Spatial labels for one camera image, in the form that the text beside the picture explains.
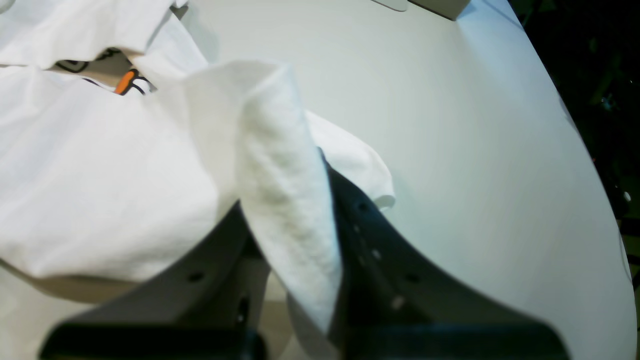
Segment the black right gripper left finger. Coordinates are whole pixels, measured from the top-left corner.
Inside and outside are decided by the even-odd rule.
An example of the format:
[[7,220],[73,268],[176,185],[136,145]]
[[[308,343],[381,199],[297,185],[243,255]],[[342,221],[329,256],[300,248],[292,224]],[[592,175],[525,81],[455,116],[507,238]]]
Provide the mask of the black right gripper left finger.
[[258,332],[270,267],[240,203],[186,255],[52,328],[41,360],[267,360]]

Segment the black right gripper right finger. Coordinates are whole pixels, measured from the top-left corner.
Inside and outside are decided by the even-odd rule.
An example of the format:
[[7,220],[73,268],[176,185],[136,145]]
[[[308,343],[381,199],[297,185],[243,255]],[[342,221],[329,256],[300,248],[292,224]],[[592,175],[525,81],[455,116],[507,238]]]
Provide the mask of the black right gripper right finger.
[[342,260],[327,339],[341,360],[567,360],[544,322],[431,262],[324,159]]

